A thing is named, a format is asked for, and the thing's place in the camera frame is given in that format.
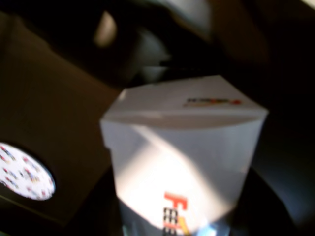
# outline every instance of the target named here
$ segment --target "white paper box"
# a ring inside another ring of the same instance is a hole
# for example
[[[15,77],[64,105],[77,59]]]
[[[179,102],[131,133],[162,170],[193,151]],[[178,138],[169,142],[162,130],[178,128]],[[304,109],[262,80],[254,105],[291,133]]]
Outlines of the white paper box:
[[[233,210],[267,113],[221,76],[125,89],[101,129],[131,234],[194,234]]]

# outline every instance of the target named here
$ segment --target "circular sticker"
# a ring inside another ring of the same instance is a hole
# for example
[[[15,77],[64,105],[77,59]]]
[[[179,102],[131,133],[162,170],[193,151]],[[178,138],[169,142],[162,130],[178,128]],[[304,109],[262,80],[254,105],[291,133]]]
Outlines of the circular sticker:
[[[50,172],[34,158],[6,143],[0,143],[0,183],[33,200],[46,200],[56,190]]]

